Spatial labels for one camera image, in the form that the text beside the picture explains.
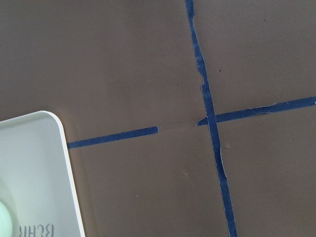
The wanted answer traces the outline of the green bowl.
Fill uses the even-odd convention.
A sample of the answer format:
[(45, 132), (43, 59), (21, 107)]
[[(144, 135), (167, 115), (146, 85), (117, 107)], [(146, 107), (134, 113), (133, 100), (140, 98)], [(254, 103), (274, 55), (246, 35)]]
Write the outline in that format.
[(0, 237), (12, 237), (13, 224), (6, 206), (0, 202)]

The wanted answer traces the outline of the cream bear tray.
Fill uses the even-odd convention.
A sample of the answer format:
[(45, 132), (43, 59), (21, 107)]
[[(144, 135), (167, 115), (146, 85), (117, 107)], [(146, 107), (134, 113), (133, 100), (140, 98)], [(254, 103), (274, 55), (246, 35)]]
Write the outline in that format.
[(15, 237), (85, 235), (63, 125), (48, 111), (0, 123), (0, 200)]

